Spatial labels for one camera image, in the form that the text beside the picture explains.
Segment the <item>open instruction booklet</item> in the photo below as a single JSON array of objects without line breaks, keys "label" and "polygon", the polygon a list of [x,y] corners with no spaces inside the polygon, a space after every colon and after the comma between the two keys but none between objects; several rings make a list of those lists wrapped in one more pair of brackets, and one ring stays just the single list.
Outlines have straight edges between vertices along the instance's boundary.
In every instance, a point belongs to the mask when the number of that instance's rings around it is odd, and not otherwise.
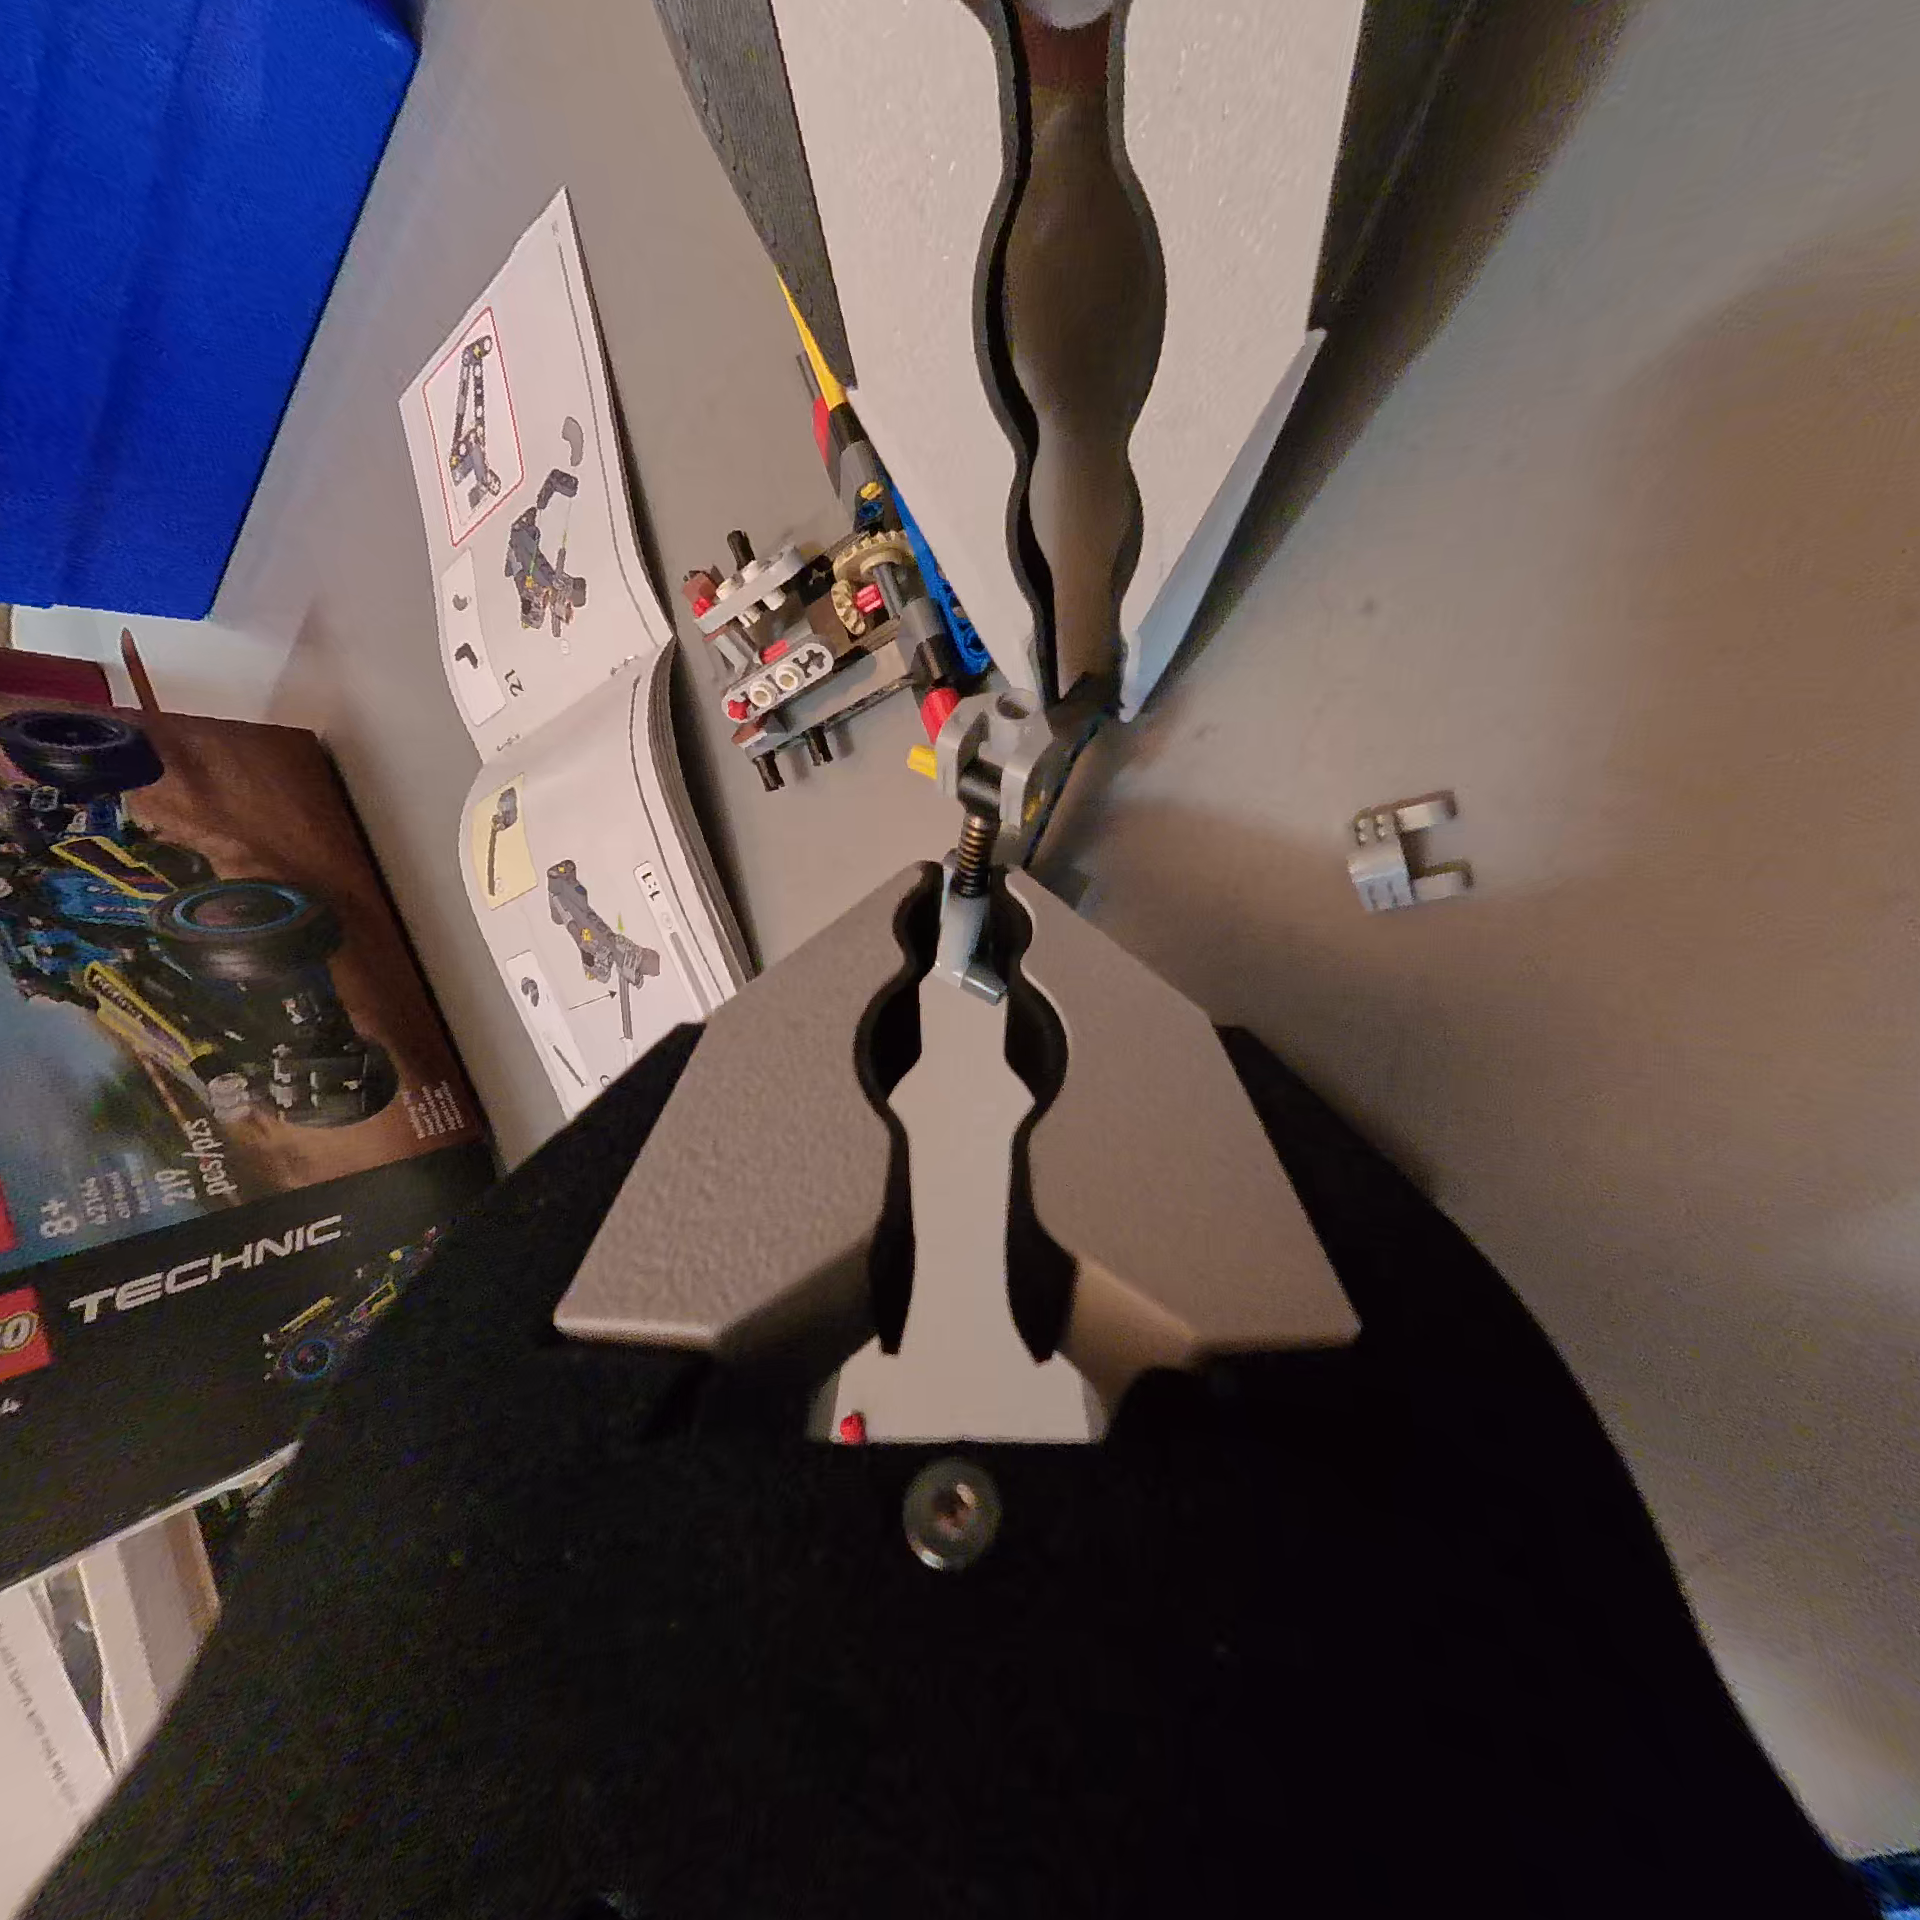
[{"label": "open instruction booklet", "polygon": [[563,1116],[753,977],[691,803],[570,193],[400,395],[438,658],[477,752],[458,871]]}]

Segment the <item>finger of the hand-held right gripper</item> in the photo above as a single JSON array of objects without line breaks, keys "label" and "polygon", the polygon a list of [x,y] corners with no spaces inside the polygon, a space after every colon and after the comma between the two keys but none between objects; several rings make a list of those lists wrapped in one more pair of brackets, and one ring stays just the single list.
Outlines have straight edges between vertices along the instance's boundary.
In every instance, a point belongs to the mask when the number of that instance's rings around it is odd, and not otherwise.
[{"label": "finger of the hand-held right gripper", "polygon": [[1133,722],[1325,332],[1360,3],[1067,7],[1067,679]]},{"label": "finger of the hand-held right gripper", "polygon": [[774,3],[853,367],[853,404],[998,672],[1043,681],[1017,556],[1016,381],[993,263],[1011,220],[1017,11]]}]

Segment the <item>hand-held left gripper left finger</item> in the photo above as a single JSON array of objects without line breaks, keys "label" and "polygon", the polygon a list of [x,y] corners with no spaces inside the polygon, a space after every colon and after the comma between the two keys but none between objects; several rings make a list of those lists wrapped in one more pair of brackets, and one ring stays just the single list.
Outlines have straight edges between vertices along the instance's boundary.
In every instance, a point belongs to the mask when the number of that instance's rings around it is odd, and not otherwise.
[{"label": "hand-held left gripper left finger", "polygon": [[560,1333],[801,1375],[899,1345],[916,1234],[891,1092],[922,1056],[942,885],[907,865],[705,1024]]}]

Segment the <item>lego set box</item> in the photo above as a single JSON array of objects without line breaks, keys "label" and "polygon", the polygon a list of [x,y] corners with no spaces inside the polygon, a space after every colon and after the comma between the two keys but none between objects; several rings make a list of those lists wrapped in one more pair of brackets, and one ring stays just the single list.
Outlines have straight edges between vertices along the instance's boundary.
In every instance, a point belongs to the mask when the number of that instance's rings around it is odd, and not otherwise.
[{"label": "lego set box", "polygon": [[307,732],[5,656],[3,1580],[275,1460],[491,1183]]}]

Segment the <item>lego chassis assembly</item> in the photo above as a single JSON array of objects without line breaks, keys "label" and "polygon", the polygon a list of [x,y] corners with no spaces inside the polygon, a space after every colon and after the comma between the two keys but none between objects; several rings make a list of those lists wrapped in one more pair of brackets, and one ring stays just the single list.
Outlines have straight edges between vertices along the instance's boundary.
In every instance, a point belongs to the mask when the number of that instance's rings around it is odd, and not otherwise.
[{"label": "lego chassis assembly", "polygon": [[681,578],[721,676],[713,705],[768,794],[784,789],[794,757],[830,765],[832,732],[901,693],[932,741],[993,666],[845,381],[798,300],[784,292],[784,304],[814,445],[849,531],[816,552],[786,544],[766,556],[732,531],[729,564]]}]

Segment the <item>small grey lego bracket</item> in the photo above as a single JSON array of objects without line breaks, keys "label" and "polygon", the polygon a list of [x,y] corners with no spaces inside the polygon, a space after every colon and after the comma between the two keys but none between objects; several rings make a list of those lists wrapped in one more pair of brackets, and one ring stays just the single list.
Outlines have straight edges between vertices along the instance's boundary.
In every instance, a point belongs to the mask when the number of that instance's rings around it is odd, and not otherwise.
[{"label": "small grey lego bracket", "polygon": [[1475,888],[1473,865],[1430,852],[1434,834],[1456,821],[1456,794],[1368,807],[1352,817],[1348,877],[1371,915],[1437,906]]}]

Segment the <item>white cardboard box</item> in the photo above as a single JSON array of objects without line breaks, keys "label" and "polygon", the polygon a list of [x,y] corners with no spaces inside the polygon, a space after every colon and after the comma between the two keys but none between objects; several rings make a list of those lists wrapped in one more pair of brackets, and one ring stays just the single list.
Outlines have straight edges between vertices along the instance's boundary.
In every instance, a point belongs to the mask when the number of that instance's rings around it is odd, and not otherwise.
[{"label": "white cardboard box", "polygon": [[5,1915],[22,1912],[153,1739],[218,1615],[192,1509],[5,1592]]}]

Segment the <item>grey lego shock absorber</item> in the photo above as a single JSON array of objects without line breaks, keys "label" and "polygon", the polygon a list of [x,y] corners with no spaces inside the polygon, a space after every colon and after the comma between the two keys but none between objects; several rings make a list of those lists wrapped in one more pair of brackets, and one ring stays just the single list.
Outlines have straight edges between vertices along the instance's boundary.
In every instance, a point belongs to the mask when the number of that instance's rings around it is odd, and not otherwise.
[{"label": "grey lego shock absorber", "polygon": [[1113,716],[1112,675],[1086,675],[1054,703],[1002,689],[956,703],[915,765],[962,809],[945,857],[932,973],[956,989],[998,1003],[1006,980],[995,964],[993,888],[1028,866],[1072,780],[1074,764]]}]

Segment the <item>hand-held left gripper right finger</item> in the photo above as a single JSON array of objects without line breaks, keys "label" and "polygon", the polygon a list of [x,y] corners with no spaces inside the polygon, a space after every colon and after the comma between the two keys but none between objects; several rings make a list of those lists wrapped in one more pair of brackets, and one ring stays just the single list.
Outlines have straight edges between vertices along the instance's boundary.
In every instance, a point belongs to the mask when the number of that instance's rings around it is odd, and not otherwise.
[{"label": "hand-held left gripper right finger", "polygon": [[1360,1320],[1209,1015],[1025,873],[1003,885],[1006,1279],[1035,1360],[1190,1372]]}]

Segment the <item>blue storage bin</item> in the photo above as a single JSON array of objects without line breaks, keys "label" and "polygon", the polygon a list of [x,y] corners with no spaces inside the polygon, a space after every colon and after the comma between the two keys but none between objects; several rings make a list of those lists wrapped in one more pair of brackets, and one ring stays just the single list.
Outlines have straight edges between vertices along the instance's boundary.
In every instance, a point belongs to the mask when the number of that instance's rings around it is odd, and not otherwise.
[{"label": "blue storage bin", "polygon": [[3,591],[206,618],[418,5],[3,5]]}]

